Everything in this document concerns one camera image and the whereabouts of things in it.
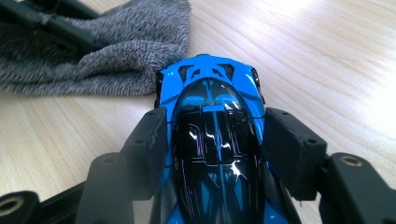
rear vent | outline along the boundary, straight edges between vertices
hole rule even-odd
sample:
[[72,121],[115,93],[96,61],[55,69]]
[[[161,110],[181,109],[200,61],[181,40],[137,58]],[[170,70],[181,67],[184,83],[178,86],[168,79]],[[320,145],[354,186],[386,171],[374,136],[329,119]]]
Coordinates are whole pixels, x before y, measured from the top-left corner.
[[219,77],[223,77],[223,75],[219,72],[218,69],[212,68],[213,74],[219,75]]
[[189,70],[191,67],[192,65],[184,65],[178,68],[178,73],[180,74],[180,78],[183,82],[186,81],[187,70]]
[[194,78],[195,76],[198,76],[198,75],[200,75],[200,74],[201,74],[201,69],[197,69],[197,70],[195,70],[195,71],[192,73],[191,78]]
[[218,66],[221,66],[225,70],[225,75],[230,80],[233,80],[233,71],[235,70],[232,65],[229,63],[219,63]]

gray sock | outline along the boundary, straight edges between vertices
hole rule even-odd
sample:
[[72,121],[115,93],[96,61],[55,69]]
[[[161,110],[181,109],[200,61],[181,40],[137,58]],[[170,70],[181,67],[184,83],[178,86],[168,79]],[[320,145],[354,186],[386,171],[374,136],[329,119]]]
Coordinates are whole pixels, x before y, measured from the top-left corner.
[[0,35],[0,90],[24,95],[141,95],[189,47],[187,0],[134,0],[95,20],[68,19],[106,47],[75,58],[30,38]]

wooden surface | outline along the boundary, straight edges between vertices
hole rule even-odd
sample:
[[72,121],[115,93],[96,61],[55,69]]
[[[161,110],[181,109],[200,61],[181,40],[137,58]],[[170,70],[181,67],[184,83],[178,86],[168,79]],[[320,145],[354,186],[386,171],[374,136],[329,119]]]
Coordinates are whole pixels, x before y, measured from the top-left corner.
[[[86,0],[98,11],[125,1]],[[396,189],[396,2],[191,1],[188,56],[251,64],[267,106],[317,132],[330,154],[370,161]],[[0,92],[0,195],[45,200],[86,178],[91,161],[119,151],[154,95],[20,97]],[[316,203],[296,204],[319,223]],[[146,223],[149,202],[135,207]]]

blue toy car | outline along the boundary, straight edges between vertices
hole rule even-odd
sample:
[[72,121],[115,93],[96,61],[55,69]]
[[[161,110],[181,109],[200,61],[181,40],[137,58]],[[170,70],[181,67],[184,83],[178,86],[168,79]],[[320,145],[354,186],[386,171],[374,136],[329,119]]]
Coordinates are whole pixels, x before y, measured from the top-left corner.
[[166,223],[289,223],[290,196],[260,154],[265,109],[252,66],[206,54],[172,64],[155,107],[166,108],[169,144],[161,188],[173,181],[177,197]]
[[396,223],[395,191],[370,162],[326,154],[292,114],[264,108],[256,70],[198,55],[158,74],[156,109],[87,180],[40,203],[0,197],[0,223],[134,223],[131,201],[154,197],[149,223],[301,223],[290,195],[321,194],[323,223]]

blue car shell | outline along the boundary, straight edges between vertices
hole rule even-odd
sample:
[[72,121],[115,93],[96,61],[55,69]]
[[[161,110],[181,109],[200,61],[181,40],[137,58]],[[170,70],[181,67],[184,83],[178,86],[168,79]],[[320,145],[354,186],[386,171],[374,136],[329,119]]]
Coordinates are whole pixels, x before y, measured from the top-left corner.
[[260,156],[264,101],[256,70],[198,55],[159,74],[156,106],[166,108],[163,187],[177,204],[167,223],[288,223],[266,198]]

